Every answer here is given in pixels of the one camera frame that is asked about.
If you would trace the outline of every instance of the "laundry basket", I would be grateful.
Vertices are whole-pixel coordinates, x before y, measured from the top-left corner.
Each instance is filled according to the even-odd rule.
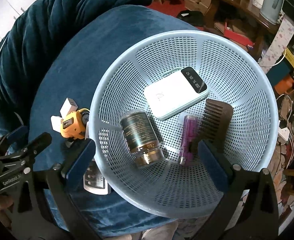
[[[193,67],[210,89],[208,98],[234,108],[225,155],[244,169],[267,167],[277,139],[278,113],[271,85],[255,60],[234,43],[201,31],[154,35],[120,55],[104,74],[90,108],[89,137],[95,160],[111,187],[134,206],[163,217],[210,214],[222,197],[199,159],[178,164],[184,116],[202,118],[205,100],[165,121],[153,117],[144,88],[185,67]],[[138,169],[119,118],[146,110],[166,160]]]

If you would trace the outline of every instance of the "bottle label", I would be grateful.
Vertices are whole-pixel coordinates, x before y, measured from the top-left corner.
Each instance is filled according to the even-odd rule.
[[[157,141],[148,116],[144,112],[133,113],[123,118],[120,124],[130,151],[152,141]]]

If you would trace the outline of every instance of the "dark teal blanket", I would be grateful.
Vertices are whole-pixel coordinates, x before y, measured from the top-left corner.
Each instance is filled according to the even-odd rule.
[[[66,99],[89,108],[106,69],[126,49],[149,36],[195,28],[143,6],[152,0],[38,0],[0,44],[0,133],[23,123],[29,139],[46,131],[52,144],[36,158],[35,170],[62,163],[71,149],[52,130]],[[60,226],[55,205],[48,202]],[[168,223],[131,205],[116,192],[99,196],[80,187],[71,197],[101,236],[139,232]]]

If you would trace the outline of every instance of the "orange mug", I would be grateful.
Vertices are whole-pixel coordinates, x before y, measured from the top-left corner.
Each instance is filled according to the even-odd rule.
[[[288,74],[282,80],[280,80],[277,85],[274,86],[274,90],[276,90],[279,95],[288,95],[294,92],[294,88],[292,87],[294,87],[294,80]]]

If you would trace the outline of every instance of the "gold lid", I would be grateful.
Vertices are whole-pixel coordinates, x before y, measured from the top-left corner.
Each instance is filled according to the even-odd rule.
[[[154,164],[158,161],[164,160],[163,153],[160,149],[154,149],[140,157],[135,158],[135,163],[138,167]]]

